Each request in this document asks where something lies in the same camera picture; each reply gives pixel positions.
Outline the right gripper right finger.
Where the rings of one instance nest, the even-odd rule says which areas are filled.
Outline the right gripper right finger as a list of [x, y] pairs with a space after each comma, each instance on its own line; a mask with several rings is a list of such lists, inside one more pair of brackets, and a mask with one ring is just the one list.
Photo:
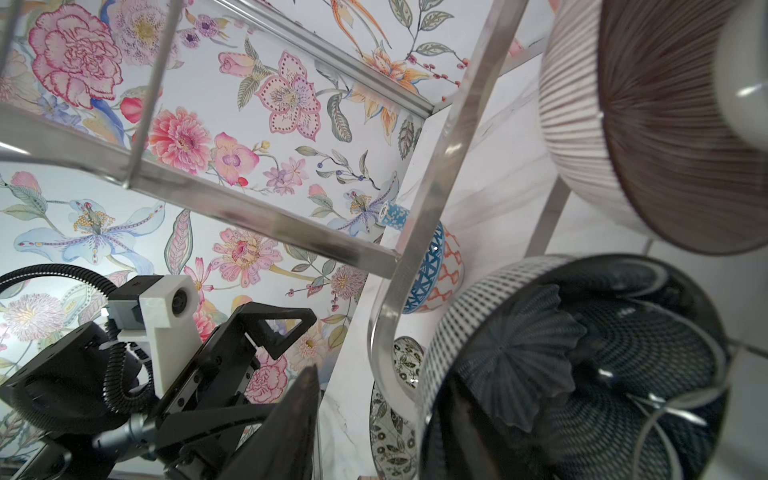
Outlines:
[[440, 388], [422, 437], [422, 479], [502, 479], [499, 441], [457, 374]]

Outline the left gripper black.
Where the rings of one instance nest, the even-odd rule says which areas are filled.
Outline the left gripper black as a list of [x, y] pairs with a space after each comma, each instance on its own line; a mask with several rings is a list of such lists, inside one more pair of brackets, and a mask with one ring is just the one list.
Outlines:
[[137, 456], [164, 466], [169, 479], [221, 479], [236, 451], [283, 399], [250, 402], [245, 391], [265, 362], [277, 360], [315, 325], [308, 308], [250, 302], [238, 307], [196, 352], [171, 389], [146, 413], [97, 435], [96, 453], [117, 463]]

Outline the dark petal pattern bowl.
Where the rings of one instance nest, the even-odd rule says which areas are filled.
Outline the dark petal pattern bowl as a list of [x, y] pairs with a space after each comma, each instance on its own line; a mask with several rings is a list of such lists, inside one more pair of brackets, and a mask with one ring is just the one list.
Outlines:
[[451, 374], [499, 441], [502, 479], [697, 479], [726, 414], [720, 316], [689, 276], [630, 254], [545, 255], [457, 297], [420, 378], [417, 435]]

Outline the blue patterned bowl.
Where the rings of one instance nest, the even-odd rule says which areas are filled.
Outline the blue patterned bowl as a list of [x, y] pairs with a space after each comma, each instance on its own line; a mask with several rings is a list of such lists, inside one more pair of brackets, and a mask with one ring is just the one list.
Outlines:
[[423, 313], [447, 304], [461, 288], [464, 268], [457, 237], [440, 223], [419, 267], [402, 313]]

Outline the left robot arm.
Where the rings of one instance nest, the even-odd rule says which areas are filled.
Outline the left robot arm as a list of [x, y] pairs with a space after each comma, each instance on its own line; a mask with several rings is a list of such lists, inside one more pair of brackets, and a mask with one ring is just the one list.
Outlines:
[[202, 340], [176, 329], [153, 353], [108, 363], [109, 339], [87, 324], [45, 348], [1, 387], [2, 400], [40, 429], [43, 448], [20, 479], [106, 479], [122, 461], [162, 463], [169, 479], [309, 479], [318, 371], [304, 368], [278, 401], [250, 402], [263, 371], [314, 324], [306, 308], [238, 307]]

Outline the steel wire dish rack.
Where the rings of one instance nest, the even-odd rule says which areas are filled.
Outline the steel wire dish rack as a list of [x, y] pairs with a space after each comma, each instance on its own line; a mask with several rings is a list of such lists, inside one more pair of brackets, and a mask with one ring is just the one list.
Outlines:
[[[410, 206], [490, 10], [487, 1], [271, 1], [346, 54], [355, 68], [425, 101], [412, 109], [213, 1], [180, 16], [147, 157], [354, 238], [392, 245], [377, 224], [385, 200]], [[165, 1], [27, 1], [1, 78], [1, 102], [34, 114], [36, 139], [64, 151], [64, 128], [129, 149], [142, 115], [169, 5]], [[480, 141], [443, 213], [458, 239], [465, 286], [525, 255], [556, 170], [537, 124], [535, 47], [552, 1], [528, 4], [517, 67], [496, 84]], [[555, 253], [648, 254], [689, 275], [715, 304], [737, 350], [727, 418], [710, 479], [767, 475], [767, 252], [691, 254], [649, 241], [571, 196], [548, 244]], [[369, 447], [372, 376], [365, 351], [379, 281], [325, 257], [186, 213], [87, 173], [1, 165], [1, 269], [67, 263], [114, 280], [185, 274], [202, 304], [202, 334], [253, 300], [307, 307], [307, 342], [267, 360], [248, 388], [274, 402], [298, 372], [320, 368], [322, 469], [329, 479], [375, 473]]]

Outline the mint green bowl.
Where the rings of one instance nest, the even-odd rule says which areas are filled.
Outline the mint green bowl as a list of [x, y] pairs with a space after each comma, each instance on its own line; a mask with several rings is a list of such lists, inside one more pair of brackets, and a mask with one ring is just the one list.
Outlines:
[[717, 44], [714, 87], [726, 123], [753, 148], [767, 150], [767, 3], [739, 1]]

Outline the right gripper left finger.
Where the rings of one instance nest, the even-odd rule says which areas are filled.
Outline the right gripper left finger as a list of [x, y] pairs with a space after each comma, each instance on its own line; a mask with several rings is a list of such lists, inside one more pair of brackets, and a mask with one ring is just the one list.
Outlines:
[[318, 370], [307, 367], [219, 477], [310, 479], [319, 406]]

